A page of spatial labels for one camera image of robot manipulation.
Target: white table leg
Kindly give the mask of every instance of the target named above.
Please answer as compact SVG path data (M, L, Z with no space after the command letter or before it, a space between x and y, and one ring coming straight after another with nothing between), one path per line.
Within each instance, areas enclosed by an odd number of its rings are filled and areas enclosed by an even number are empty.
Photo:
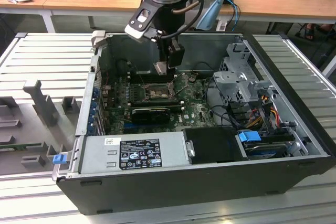
M95 29L95 21L93 20L93 16L88 16L89 17L89 24L90 24L90 28Z
M51 11L50 10L44 10L43 12L40 13L42 15L42 18L44 20L44 24L47 27L48 33L55 33L56 30L54 28L53 21L51 19Z
M335 69L336 69L336 55L323 70L322 74L324 74L325 77L329 78L329 76L334 72Z

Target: motherboard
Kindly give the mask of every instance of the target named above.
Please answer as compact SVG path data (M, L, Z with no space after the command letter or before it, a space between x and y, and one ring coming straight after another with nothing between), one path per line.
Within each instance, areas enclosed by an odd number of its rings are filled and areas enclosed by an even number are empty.
M109 134L174 132L215 126L204 100L205 79L179 73L148 83L145 76L119 77L103 89Z

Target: floor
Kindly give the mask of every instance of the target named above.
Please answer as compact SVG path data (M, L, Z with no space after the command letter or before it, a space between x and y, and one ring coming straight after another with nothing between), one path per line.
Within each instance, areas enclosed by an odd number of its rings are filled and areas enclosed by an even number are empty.
M91 33L93 29L89 27L86 16L54 16L53 22L59 33ZM96 29L106 31L123 31L128 22L127 18L115 17L95 17ZM238 32L249 32L252 34L265 34L268 22L246 22L240 21L235 29ZM294 24L288 33L291 41L317 66L320 67L321 56L336 43L335 40L324 42L325 35L316 31L313 42L295 36L300 29L299 24ZM0 16L0 53L12 41L17 32L46 33L43 19L39 15L2 14ZM336 83L336 74L330 77Z

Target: power supply label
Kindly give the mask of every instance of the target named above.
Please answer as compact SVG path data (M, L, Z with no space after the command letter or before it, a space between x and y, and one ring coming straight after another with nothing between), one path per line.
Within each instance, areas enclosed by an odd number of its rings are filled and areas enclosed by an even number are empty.
M120 141L122 170L162 167L159 139Z

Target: blue latch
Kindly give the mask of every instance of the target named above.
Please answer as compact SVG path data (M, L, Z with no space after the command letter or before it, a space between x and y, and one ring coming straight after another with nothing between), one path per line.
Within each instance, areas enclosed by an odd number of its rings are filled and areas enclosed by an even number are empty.
M241 142L261 141L257 131L243 131L239 134L239 138Z
M221 10L224 0L215 0L201 20L198 22L196 28L201 30L210 30Z
M56 154L52 159L54 165L62 165L67 163L68 154Z

